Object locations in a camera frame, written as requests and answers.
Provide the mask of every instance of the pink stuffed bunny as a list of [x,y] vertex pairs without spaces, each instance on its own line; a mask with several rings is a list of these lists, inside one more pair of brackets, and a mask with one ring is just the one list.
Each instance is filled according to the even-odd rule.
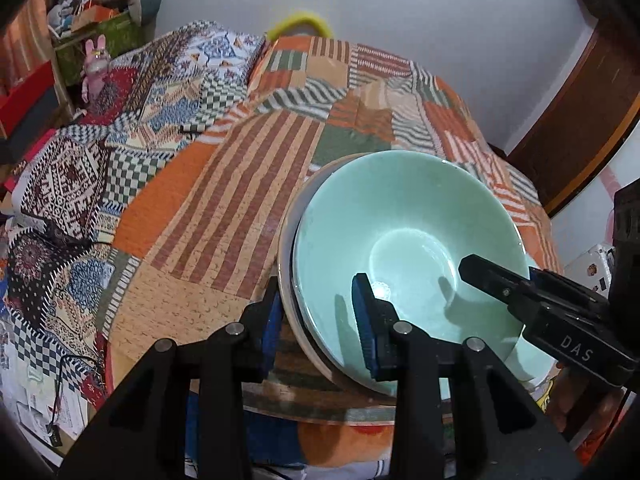
[[86,52],[86,58],[84,60],[84,80],[82,81],[82,100],[85,103],[94,101],[102,87],[104,86],[104,79],[109,71],[109,62],[111,56],[106,51],[107,40],[104,34],[98,36],[97,47],[94,48],[94,42],[92,40],[86,40],[84,44],[84,51]]

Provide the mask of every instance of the paper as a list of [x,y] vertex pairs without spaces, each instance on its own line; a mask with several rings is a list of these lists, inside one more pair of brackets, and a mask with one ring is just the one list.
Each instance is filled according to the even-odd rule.
[[114,270],[116,270],[114,265],[108,263],[104,264],[104,267],[102,268],[102,288],[107,288],[109,286]]
[[49,435],[46,429],[48,420],[45,420],[44,416],[38,410],[30,409],[21,402],[16,402],[16,406],[18,407],[20,423],[44,442],[49,442]]
[[9,416],[14,420],[16,424],[20,424],[20,415],[18,414],[18,403],[11,397],[3,397],[2,403],[6,408]]
[[15,378],[18,384],[26,388],[29,404],[43,415],[50,415],[55,393],[55,376],[46,375],[42,370],[32,367],[22,359],[15,360]]
[[[0,321],[0,330],[5,329],[4,322]],[[2,366],[0,366],[0,388],[2,395],[8,399],[27,404],[27,390],[20,384],[16,376],[17,354],[11,343],[2,344]]]
[[78,438],[88,418],[88,403],[78,393],[67,386],[61,388],[62,396],[56,410],[55,423],[72,439]]

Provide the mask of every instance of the metal screw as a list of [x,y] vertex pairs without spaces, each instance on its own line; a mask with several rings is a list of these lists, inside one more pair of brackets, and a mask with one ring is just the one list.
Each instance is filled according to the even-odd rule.
[[154,344],[154,348],[156,349],[156,352],[166,352],[173,345],[174,345],[173,341],[171,341],[170,339],[164,338],[164,339],[158,339],[158,341],[156,341],[156,343]]
[[484,341],[482,341],[482,339],[480,339],[479,337],[470,337],[466,340],[466,345],[474,352],[484,350],[485,347]]
[[229,335],[240,335],[244,332],[244,325],[238,322],[229,323],[225,326],[225,332]]
[[394,323],[394,330],[399,334],[408,334],[412,330],[411,323],[406,321],[396,321]]

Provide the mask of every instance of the mint green bowl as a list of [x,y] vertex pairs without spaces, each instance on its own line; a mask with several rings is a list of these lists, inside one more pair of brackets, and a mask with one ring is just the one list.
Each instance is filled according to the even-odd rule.
[[[377,297],[432,337],[479,336],[503,361],[522,324],[505,304],[462,282],[460,260],[479,254],[529,277],[520,235],[479,180],[425,153],[371,153],[335,171],[302,217],[293,251],[294,291],[318,346],[349,377],[394,395],[369,375],[351,304],[366,272]],[[449,397],[441,381],[443,398]]]

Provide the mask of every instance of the stacked dishes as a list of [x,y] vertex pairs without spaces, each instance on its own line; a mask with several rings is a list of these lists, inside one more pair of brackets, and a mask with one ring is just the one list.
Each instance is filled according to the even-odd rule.
[[[515,225],[480,181],[424,153],[347,156],[308,179],[287,209],[278,245],[282,303],[300,346],[325,377],[393,402],[396,384],[373,381],[364,364],[353,276],[366,272],[377,297],[432,337],[479,336],[505,361],[522,324],[503,303],[460,280],[460,260],[471,253],[529,275]],[[526,350],[529,370],[516,374],[521,380],[550,366],[548,356]],[[449,397],[446,381],[441,394]]]

